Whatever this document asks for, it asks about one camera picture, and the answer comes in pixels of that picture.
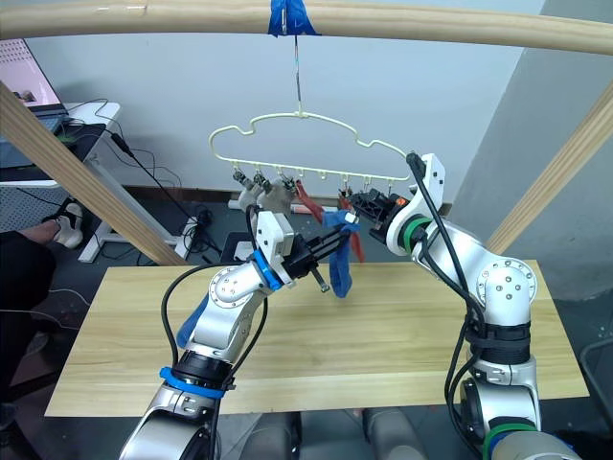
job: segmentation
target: wooden table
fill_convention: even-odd
[[[536,262],[533,346],[541,399],[587,396]],[[160,300],[185,267],[106,272],[51,399],[48,416],[140,416],[170,364]],[[194,274],[169,303],[177,330],[218,268]],[[268,321],[223,413],[443,403],[465,306],[414,264],[354,264],[346,299],[300,280],[270,297]],[[255,330],[259,318],[254,320]]]

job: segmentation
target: gray wall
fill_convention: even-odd
[[[543,14],[613,22],[611,0],[547,0]],[[613,79],[613,57],[526,50],[451,219],[486,240]],[[538,259],[554,298],[613,288],[613,139],[506,252]]]
[[[394,1],[457,5],[455,0]],[[538,13],[542,4],[543,0],[462,2],[466,8],[529,13]],[[185,187],[237,190],[232,166],[209,152],[211,131],[226,125],[246,127],[252,117],[297,108],[291,37],[110,34],[45,37],[29,43],[65,102],[106,97],[120,103],[128,143],[154,151],[158,164],[175,170]],[[364,139],[436,152],[447,169],[445,199],[450,201],[521,51],[461,43],[301,37],[305,110],[339,118],[355,126]],[[408,173],[398,155],[383,148],[364,150],[338,127],[286,122],[262,123],[259,135],[249,138],[226,133],[218,145],[244,159],[285,164],[299,159],[299,165],[313,168]],[[110,152],[102,161],[124,184],[151,185],[142,171],[119,163]],[[387,184],[374,185],[387,190]],[[402,185],[397,190],[405,193],[406,183]],[[335,196],[341,181],[322,181],[309,174],[305,186],[312,194]]]

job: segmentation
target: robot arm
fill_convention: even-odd
[[[259,212],[258,248],[246,263],[224,267],[211,280],[183,356],[160,371],[164,382],[126,441],[120,460],[211,457],[220,399],[233,388],[234,373],[261,331],[260,327],[239,357],[256,309],[262,302],[266,305],[275,290],[292,288],[294,280],[308,273],[322,292],[329,290],[317,266],[349,237],[340,227],[305,241],[283,214]]]
[[[530,353],[534,272],[520,260],[489,252],[467,231],[436,215],[443,202],[444,167],[435,155],[419,158],[413,153],[407,163],[420,185],[411,199],[372,189],[350,201],[360,217],[374,223],[374,238],[394,254],[410,256],[474,307],[467,312],[463,337],[470,343],[471,364],[470,377],[461,385],[461,414],[453,408],[453,385],[445,394],[452,401],[454,424],[473,446],[491,450],[492,441],[502,439],[491,457],[496,460],[539,458],[543,453],[558,455],[547,457],[552,459],[579,459],[558,439],[539,432],[536,361]]]

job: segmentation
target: white hanger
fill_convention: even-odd
[[[360,172],[326,170],[326,169],[321,169],[321,168],[309,168],[306,166],[286,165],[286,164],[281,164],[281,163],[268,163],[264,161],[241,160],[238,158],[230,158],[227,156],[223,156],[222,154],[218,152],[218,150],[216,150],[215,138],[217,137],[217,135],[221,134],[222,132],[235,130],[235,131],[238,131],[243,136],[251,136],[256,133],[256,123],[261,122],[262,120],[270,120],[274,118],[298,118],[298,119],[309,119],[310,118],[310,119],[320,120],[322,122],[332,123],[334,125],[337,125],[339,127],[349,130],[353,135],[354,142],[360,147],[363,147],[365,149],[370,149],[372,146],[382,146],[386,149],[396,152],[402,158],[406,157],[407,153],[405,153],[402,149],[388,142],[384,142],[378,139],[374,139],[370,142],[364,142],[360,140],[357,129],[355,129],[353,126],[347,125],[344,122],[341,122],[340,120],[335,120],[333,118],[326,117],[324,115],[319,115],[317,113],[304,112],[303,107],[302,107],[301,94],[300,94],[300,68],[298,64],[298,37],[295,37],[295,50],[296,50],[296,86],[298,89],[298,110],[295,112],[270,113],[268,115],[261,115],[256,118],[252,118],[249,121],[249,129],[246,129],[246,130],[241,129],[239,126],[236,126],[236,125],[229,125],[229,126],[224,126],[224,127],[220,127],[216,129],[209,136],[209,148],[211,149],[211,152],[213,153],[213,155],[222,161],[231,162],[233,166],[235,167],[235,169],[239,169],[240,165],[251,165],[258,171],[262,166],[269,166],[280,173],[283,173],[283,169],[294,170],[296,174],[298,174],[300,177],[304,177],[305,171],[310,171],[313,173],[317,173],[324,180],[326,179],[328,174],[335,174],[335,175],[339,175],[341,179],[343,180],[343,182],[345,183],[349,181],[350,177],[361,177],[364,180],[365,184],[370,184],[373,179],[381,179],[381,180],[386,180],[390,188],[392,187],[392,184],[394,182],[402,182],[402,181],[408,180],[411,175],[410,173],[403,177],[397,177],[397,176],[388,176],[388,175],[364,174]]]

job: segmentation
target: shoe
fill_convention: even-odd
[[[77,203],[68,203],[56,216],[59,231],[54,236],[54,242],[58,242],[68,249],[74,249],[83,241],[83,233],[80,231],[80,223],[83,220],[83,211]]]

